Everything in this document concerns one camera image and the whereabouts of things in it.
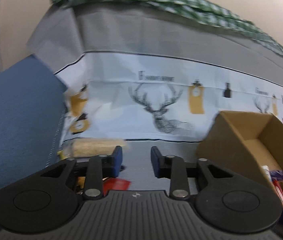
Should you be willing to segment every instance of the blue upholstery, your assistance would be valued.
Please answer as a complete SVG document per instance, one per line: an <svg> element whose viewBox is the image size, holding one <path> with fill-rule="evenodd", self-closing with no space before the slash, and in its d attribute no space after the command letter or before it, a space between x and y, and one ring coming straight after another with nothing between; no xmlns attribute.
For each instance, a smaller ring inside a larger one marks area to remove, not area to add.
<svg viewBox="0 0 283 240"><path fill-rule="evenodd" d="M33 56L0 74L0 188L56 162L64 90Z"/></svg>

